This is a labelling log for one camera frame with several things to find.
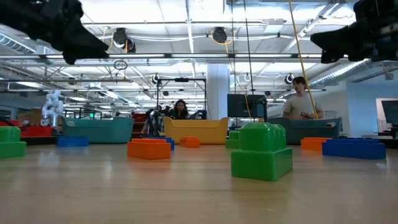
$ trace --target white column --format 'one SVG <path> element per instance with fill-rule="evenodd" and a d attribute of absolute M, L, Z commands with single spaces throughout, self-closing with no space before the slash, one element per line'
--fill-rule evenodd
<path fill-rule="evenodd" d="M 228 64 L 207 65 L 207 118 L 228 117 L 227 94 L 229 93 Z"/>

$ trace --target yellow container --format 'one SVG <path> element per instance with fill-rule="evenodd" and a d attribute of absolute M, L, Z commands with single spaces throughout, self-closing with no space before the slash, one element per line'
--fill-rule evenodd
<path fill-rule="evenodd" d="M 221 120 L 173 120 L 164 117 L 164 132 L 180 144 L 183 137 L 197 137 L 200 144 L 225 144 L 228 118 Z"/>

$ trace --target white t-shirt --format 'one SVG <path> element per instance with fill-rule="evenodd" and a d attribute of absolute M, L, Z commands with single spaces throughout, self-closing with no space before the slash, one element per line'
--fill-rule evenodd
<path fill-rule="evenodd" d="M 315 109 L 317 111 L 322 110 L 318 101 L 314 98 L 313 100 Z M 310 95 L 308 93 L 304 94 L 303 96 L 294 95 L 287 100 L 284 112 L 290 113 L 291 118 L 298 118 L 301 113 L 314 115 Z"/>

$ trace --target monitor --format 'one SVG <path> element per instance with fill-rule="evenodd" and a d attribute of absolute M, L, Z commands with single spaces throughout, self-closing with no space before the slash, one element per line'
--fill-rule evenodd
<path fill-rule="evenodd" d="M 251 117 L 267 118 L 267 100 L 264 95 L 246 95 Z M 228 117 L 248 118 L 248 106 L 243 94 L 228 94 Z"/>
<path fill-rule="evenodd" d="M 398 100 L 383 100 L 384 115 L 389 124 L 398 124 Z"/>

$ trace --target orange lego block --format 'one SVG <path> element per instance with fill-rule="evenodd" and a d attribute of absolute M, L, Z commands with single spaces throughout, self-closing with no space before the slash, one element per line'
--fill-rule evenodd
<path fill-rule="evenodd" d="M 131 142 L 141 142 L 141 143 L 166 143 L 166 139 L 132 139 Z"/>
<path fill-rule="evenodd" d="M 301 140 L 301 150 L 313 150 L 322 152 L 322 143 L 330 138 L 304 138 Z"/>
<path fill-rule="evenodd" d="M 166 142 L 132 141 L 127 144 L 127 156 L 141 159 L 169 159 L 170 152 L 170 143 Z"/>
<path fill-rule="evenodd" d="M 196 137 L 183 137 L 180 140 L 182 147 L 200 147 L 199 138 Z"/>

